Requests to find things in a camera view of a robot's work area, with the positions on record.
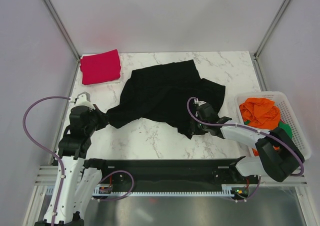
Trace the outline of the black t shirt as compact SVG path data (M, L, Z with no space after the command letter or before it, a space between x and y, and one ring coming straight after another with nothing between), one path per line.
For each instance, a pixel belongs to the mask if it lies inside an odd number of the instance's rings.
M111 126L119 129L131 121L146 118L165 122L180 134L192 138L191 97L209 103L219 112L226 87L201 78L193 60L155 65L132 71L120 95L119 105L107 111Z

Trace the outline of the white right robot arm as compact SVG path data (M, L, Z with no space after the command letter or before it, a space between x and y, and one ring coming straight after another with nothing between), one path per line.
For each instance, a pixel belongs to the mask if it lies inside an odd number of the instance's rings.
M186 107L194 128L258 152L257 157L242 156L231 163L229 177L233 182L240 183L253 175L267 175L283 182L289 176L304 174L305 158L282 128L266 131L236 123L229 117L220 118L211 105L199 104L194 98L188 100Z

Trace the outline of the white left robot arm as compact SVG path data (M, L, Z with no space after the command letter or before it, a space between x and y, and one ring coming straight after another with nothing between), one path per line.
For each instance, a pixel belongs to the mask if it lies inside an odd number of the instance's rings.
M49 207L37 226L82 226L92 193L106 182L110 171L104 166L83 168L92 134L107 126L106 116L95 104L75 106L58 144L57 179Z

